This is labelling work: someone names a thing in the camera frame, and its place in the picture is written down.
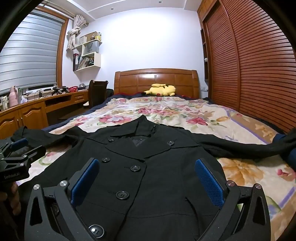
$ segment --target headboard panel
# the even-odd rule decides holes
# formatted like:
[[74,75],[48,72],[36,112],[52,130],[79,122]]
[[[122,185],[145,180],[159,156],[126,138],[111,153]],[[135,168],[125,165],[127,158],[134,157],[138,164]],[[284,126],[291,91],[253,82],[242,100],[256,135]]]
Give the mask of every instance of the headboard panel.
[[199,98],[197,71],[186,69],[136,69],[116,72],[114,93],[135,94],[149,90],[155,83],[175,86],[178,95]]

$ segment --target floral blanket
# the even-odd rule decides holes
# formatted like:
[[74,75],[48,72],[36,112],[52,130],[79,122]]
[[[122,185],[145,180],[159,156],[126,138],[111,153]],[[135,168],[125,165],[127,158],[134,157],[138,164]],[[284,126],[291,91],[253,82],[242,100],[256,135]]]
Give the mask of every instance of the floral blanket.
[[[208,104],[205,100],[184,100],[178,97],[141,97],[112,99],[89,115],[74,118],[68,124],[53,130],[61,134],[73,126],[86,132],[118,125],[145,115],[148,120],[171,126],[181,126],[193,133],[214,134],[220,138],[241,143],[268,144],[277,134],[267,125],[244,116],[233,109]],[[32,164],[30,180],[65,153],[69,146],[47,150],[44,157]],[[287,227],[296,211],[296,173],[280,156],[254,162],[253,160],[219,158],[226,178],[238,185],[263,186],[271,218],[271,240],[276,240]]]

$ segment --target black jacket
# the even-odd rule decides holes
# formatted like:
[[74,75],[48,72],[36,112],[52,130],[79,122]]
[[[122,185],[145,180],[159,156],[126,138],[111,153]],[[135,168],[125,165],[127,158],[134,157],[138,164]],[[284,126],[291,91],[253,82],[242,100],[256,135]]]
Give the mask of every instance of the black jacket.
[[[101,162],[95,182],[76,209],[87,226],[101,225],[106,232],[102,240],[109,241],[197,240],[218,211],[195,174],[197,159],[205,158],[224,176],[215,157],[264,158],[296,147],[295,129],[275,144],[241,144],[158,125],[144,115],[94,133],[79,127],[61,135],[21,128],[13,139],[24,137],[31,147],[61,141],[73,144],[40,175],[20,186],[24,202],[35,184],[55,186],[90,157]],[[133,172],[132,166],[140,170]],[[128,199],[118,199],[118,191],[128,192]]]

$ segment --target pink water bottle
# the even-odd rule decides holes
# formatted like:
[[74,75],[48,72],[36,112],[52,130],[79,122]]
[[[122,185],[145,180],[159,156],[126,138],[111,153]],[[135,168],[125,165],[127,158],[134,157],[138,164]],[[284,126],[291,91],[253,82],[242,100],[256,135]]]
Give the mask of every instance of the pink water bottle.
[[9,94],[9,106],[13,107],[18,104],[17,102],[17,95],[18,95],[18,90],[15,88],[15,86],[12,86],[10,88],[10,94]]

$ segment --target window blind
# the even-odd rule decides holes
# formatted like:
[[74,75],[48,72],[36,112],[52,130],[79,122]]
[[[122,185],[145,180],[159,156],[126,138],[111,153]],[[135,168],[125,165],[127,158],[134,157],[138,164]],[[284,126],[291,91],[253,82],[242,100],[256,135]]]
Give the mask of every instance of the window blind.
[[57,48],[65,21],[33,10],[0,52],[0,94],[11,86],[56,84]]

